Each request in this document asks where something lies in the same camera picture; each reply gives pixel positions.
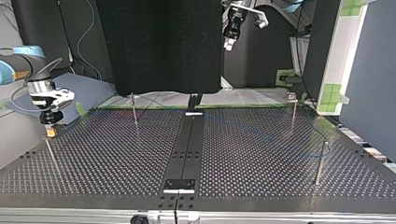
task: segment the cable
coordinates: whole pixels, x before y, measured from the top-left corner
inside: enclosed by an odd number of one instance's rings
[[[72,71],[72,73],[75,75],[76,71],[74,70],[74,68],[72,66],[69,66],[70,71]]]
[[[10,4],[6,3],[6,2],[0,1],[0,5],[8,7],[9,10],[14,11],[14,8],[12,7],[12,5],[10,5]]]
[[[303,16],[303,10],[304,10],[304,6],[305,6],[305,2],[303,2],[301,4],[301,10],[300,10],[300,15],[298,17],[298,21],[297,21],[297,35],[296,35],[296,51],[297,51],[297,63],[298,63],[298,67],[300,69],[300,73],[301,73],[301,79],[303,81],[306,93],[308,94],[308,97],[311,99],[312,101],[312,105],[314,106],[315,110],[318,110],[317,105],[315,104],[315,102],[313,101],[312,95],[308,90],[308,87],[306,85],[305,82],[305,77],[304,77],[304,71],[301,67],[301,62],[300,62],[300,50],[299,50],[299,46],[298,46],[298,35],[299,35],[299,28],[300,28],[300,21],[301,21],[301,17]]]
[[[51,108],[51,106],[49,106],[49,107],[46,108],[46,109],[36,109],[36,110],[31,110],[31,109],[23,108],[23,107],[19,106],[19,105],[15,102],[15,95],[16,95],[18,92],[20,92],[21,90],[23,90],[23,89],[27,86],[27,83],[28,83],[30,80],[32,80],[34,77],[36,77],[38,74],[41,74],[42,72],[44,72],[46,69],[50,68],[51,66],[52,66],[52,67],[51,67],[51,69],[50,69],[49,71],[52,71],[56,66],[58,66],[59,63],[61,63],[61,61],[62,61],[62,58],[55,59],[55,60],[52,61],[51,63],[49,63],[49,64],[47,64],[46,66],[44,66],[44,67],[43,67],[41,70],[39,70],[37,73],[35,73],[35,74],[29,76],[29,77],[23,82],[23,85],[22,85],[19,89],[15,90],[15,91],[11,94],[11,99],[10,99],[11,103],[14,104],[15,107],[17,107],[19,110],[26,111],[26,112],[44,112],[44,111],[48,111],[48,110]]]
[[[5,118],[6,116],[11,115],[13,113],[15,113],[15,111],[11,111],[9,113],[6,113],[5,115],[0,116],[0,119]]]
[[[299,46],[298,46],[298,35],[299,35],[299,28],[300,28],[301,17],[303,16],[304,6],[305,6],[305,1],[303,1],[302,4],[301,4],[300,15],[299,15],[298,21],[297,21],[297,34],[296,34],[296,51],[297,51],[297,61],[298,61],[297,63],[298,63],[299,69],[300,69],[301,79],[302,79],[302,81],[303,81],[303,84],[304,84],[306,93],[308,94],[308,97],[311,99],[311,102],[312,102],[312,105],[313,105],[314,108],[315,108],[315,111],[317,111],[317,110],[318,110],[317,105],[315,104],[315,102],[314,102],[314,100],[313,100],[313,98],[312,98],[312,95],[311,95],[311,93],[310,93],[309,90],[308,90],[308,87],[307,87],[307,85],[306,85],[305,78],[304,78],[304,71],[303,71],[303,69],[302,69],[302,67],[301,67],[301,63],[300,63],[300,51],[299,51]],[[308,115],[308,117],[310,117],[310,116],[309,116],[309,111],[306,109],[305,106],[304,106],[304,110],[305,110],[306,114]],[[313,130],[314,130],[315,132],[317,132],[318,134],[320,134],[326,142],[329,142],[329,140],[327,139],[326,135],[324,135],[324,133],[322,133],[322,132],[319,131],[317,128],[315,128],[314,125],[312,125],[312,128],[313,128]]]
[[[90,63],[82,56],[81,51],[80,51],[80,44],[81,44],[81,41],[82,41],[82,40],[84,39],[84,37],[91,31],[91,29],[93,28],[93,25],[95,24],[95,20],[96,20],[96,18],[95,18],[95,12],[93,11],[93,6],[92,6],[92,4],[90,3],[89,0],[86,0],[86,1],[87,1],[88,5],[90,6],[91,11],[92,11],[92,23],[91,23],[91,26],[90,26],[90,27],[88,28],[88,30],[81,36],[81,38],[79,39],[79,41],[78,41],[78,43],[77,43],[78,56],[81,58],[81,60],[82,60],[84,63],[86,63],[86,64],[89,65],[93,70],[95,70],[95,72],[96,72],[97,75],[98,75],[98,79],[102,80],[102,74],[99,72],[99,70],[98,70],[96,67],[94,67],[92,64],[90,64]]]

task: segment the white cable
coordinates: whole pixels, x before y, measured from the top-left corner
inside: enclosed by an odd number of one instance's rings
[[[9,10],[14,11],[12,5],[8,4],[7,2],[0,1],[0,5],[6,6],[9,8]]]
[[[69,66],[69,69],[72,71],[72,73],[75,75],[76,71],[74,70],[74,68],[72,66]]]
[[[91,31],[91,29],[93,28],[93,25],[95,24],[95,12],[93,11],[93,6],[90,3],[89,0],[86,0],[88,5],[90,5],[91,11],[92,11],[92,23],[91,26],[88,28],[88,30],[84,33],[84,35],[81,36],[81,38],[79,39],[78,43],[77,43],[77,51],[78,51],[78,56],[81,58],[81,60],[86,63],[87,65],[89,65],[93,70],[95,70],[95,72],[98,74],[100,80],[102,79],[102,74],[99,72],[99,70],[94,67],[92,64],[90,64],[87,60],[85,60],[85,58],[81,55],[81,51],[79,49],[79,45],[81,44],[81,41],[84,39],[84,37]]]

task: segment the black panel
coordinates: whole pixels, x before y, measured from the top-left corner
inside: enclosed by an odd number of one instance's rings
[[[219,1],[98,0],[97,6],[119,94],[219,90]]]
[[[309,93],[318,99],[340,0],[318,0],[304,69]]]
[[[69,48],[57,0],[12,0],[15,18],[24,45],[40,46],[49,62],[64,60],[57,68],[68,67]]]
[[[265,12],[269,26],[258,29],[249,14],[233,51],[225,53],[224,75],[235,88],[274,87],[276,71],[293,67],[290,36],[295,28],[272,7],[256,9]]]

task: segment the metal post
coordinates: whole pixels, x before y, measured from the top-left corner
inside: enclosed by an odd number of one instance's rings
[[[135,110],[135,103],[134,103],[134,94],[131,94],[131,100],[132,100],[132,108],[134,110],[134,123],[137,124],[137,116],[136,116],[136,110]]]
[[[294,123],[294,120],[296,119],[297,103],[298,103],[298,101],[296,101],[296,102],[294,103],[294,110],[293,110],[293,123]]]
[[[50,146],[50,140],[46,139],[47,148],[49,149],[49,154],[53,160],[56,160],[55,155],[53,154],[52,147]]]
[[[321,177],[321,172],[322,172],[322,169],[323,169],[323,162],[324,162],[323,155],[324,155],[325,148],[328,148],[328,147],[329,147],[329,142],[327,142],[327,141],[323,142],[322,150],[320,152],[320,159],[319,159],[319,164],[318,164],[318,172],[317,172],[317,176],[315,178],[315,185],[319,184],[319,180],[320,180],[320,177]]]

